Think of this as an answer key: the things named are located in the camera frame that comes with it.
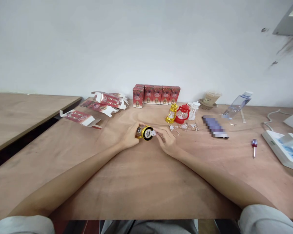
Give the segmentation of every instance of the power strip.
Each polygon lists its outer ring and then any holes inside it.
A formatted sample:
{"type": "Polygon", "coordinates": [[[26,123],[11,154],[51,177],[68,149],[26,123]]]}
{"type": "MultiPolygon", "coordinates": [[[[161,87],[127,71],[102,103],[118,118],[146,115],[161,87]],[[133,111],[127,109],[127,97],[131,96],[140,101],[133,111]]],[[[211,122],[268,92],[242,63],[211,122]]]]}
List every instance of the power strip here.
{"type": "Polygon", "coordinates": [[[273,150],[275,155],[278,157],[280,162],[284,166],[293,169],[293,147],[288,147],[282,144],[280,138],[284,135],[267,130],[266,132],[262,133],[262,136],[273,150]]]}

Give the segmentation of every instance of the product box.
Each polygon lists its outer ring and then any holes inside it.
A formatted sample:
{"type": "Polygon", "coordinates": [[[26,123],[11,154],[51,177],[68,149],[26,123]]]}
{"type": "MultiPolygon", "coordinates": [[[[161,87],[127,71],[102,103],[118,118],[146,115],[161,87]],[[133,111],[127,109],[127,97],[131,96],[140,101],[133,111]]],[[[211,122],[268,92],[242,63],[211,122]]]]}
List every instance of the product box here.
{"type": "Polygon", "coordinates": [[[98,102],[90,101],[90,100],[85,101],[80,106],[81,107],[86,107],[86,108],[94,110],[94,111],[104,113],[108,117],[112,117],[112,114],[114,114],[117,111],[119,111],[119,109],[116,109],[114,107],[111,107],[111,106],[108,106],[108,105],[105,105],[105,104],[101,104],[101,103],[98,103],[98,102]]]}
{"type": "Polygon", "coordinates": [[[133,88],[133,106],[142,108],[144,100],[144,88],[135,86],[133,88]]]}
{"type": "Polygon", "coordinates": [[[144,88],[144,84],[136,84],[135,86],[136,86],[136,87],[144,88]]]}
{"type": "Polygon", "coordinates": [[[179,86],[172,86],[172,92],[170,94],[169,102],[168,104],[174,104],[177,102],[178,97],[180,93],[180,87],[179,86]]]}
{"type": "Polygon", "coordinates": [[[154,85],[144,86],[144,103],[152,104],[154,85]]]}
{"type": "Polygon", "coordinates": [[[160,99],[162,97],[162,90],[163,86],[161,85],[155,85],[153,89],[153,100],[152,104],[160,104],[160,99]]]}
{"type": "Polygon", "coordinates": [[[160,100],[160,103],[162,105],[168,105],[171,92],[172,92],[171,86],[163,86],[162,98],[160,100]]]}
{"type": "Polygon", "coordinates": [[[117,96],[117,97],[120,97],[120,98],[124,98],[124,99],[126,99],[126,101],[127,101],[127,97],[126,97],[126,95],[125,94],[122,94],[122,93],[111,93],[112,95],[115,95],[115,96],[117,96]]]}
{"type": "Polygon", "coordinates": [[[96,125],[100,121],[100,119],[95,119],[92,115],[86,114],[84,112],[80,112],[77,110],[71,110],[65,114],[63,114],[63,111],[60,110],[60,116],[66,119],[69,119],[71,121],[80,123],[81,125],[84,125],[86,127],[93,127],[97,129],[102,129],[101,126],[96,125]]]}
{"type": "Polygon", "coordinates": [[[101,91],[94,91],[94,92],[91,92],[91,94],[94,94],[93,100],[95,102],[112,106],[115,108],[123,109],[123,110],[127,108],[128,101],[124,98],[115,96],[113,94],[104,93],[101,91]]]}

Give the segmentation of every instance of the white wall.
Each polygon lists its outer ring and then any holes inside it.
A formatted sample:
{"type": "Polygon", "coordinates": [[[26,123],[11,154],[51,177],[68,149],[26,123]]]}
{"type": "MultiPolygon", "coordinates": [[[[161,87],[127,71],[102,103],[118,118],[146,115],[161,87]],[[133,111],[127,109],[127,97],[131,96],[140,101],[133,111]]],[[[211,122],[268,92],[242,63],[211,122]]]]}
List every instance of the white wall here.
{"type": "Polygon", "coordinates": [[[0,0],[0,91],[132,96],[136,83],[293,107],[293,51],[273,30],[293,0],[0,0]]]}

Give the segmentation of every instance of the screwdriver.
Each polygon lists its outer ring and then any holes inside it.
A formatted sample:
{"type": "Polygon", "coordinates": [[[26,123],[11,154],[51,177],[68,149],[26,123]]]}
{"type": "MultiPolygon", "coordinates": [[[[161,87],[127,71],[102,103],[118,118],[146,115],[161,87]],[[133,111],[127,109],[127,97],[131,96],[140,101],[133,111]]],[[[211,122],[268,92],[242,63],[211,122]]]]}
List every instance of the screwdriver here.
{"type": "Polygon", "coordinates": [[[256,147],[257,147],[257,140],[256,139],[253,139],[252,146],[254,147],[254,155],[253,155],[253,158],[255,158],[255,150],[256,150],[256,147]]]}

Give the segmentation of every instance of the smartphone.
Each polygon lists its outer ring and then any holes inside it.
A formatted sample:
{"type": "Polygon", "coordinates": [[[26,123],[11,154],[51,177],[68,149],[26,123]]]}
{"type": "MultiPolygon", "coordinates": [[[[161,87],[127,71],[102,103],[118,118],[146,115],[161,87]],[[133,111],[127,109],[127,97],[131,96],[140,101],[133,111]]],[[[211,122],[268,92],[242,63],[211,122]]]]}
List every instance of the smartphone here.
{"type": "Polygon", "coordinates": [[[203,123],[206,125],[212,137],[220,139],[228,139],[229,136],[225,129],[220,125],[216,118],[209,115],[202,116],[203,123]]]}

